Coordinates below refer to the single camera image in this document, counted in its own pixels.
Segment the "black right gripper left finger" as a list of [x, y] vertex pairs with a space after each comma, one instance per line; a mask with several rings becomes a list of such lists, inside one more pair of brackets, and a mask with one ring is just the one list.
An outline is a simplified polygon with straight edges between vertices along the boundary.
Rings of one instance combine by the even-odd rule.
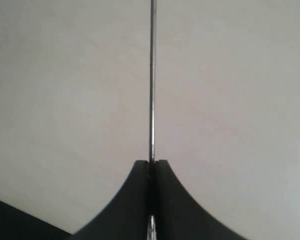
[[75, 240], [145, 240], [148, 225], [149, 163], [137, 160], [108, 205], [78, 230]]

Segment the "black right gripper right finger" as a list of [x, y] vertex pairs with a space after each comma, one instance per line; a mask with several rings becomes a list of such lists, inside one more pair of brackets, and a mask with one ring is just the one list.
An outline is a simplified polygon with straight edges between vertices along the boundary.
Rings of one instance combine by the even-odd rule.
[[154, 166], [158, 240], [243, 240], [205, 209], [187, 192], [167, 160]]

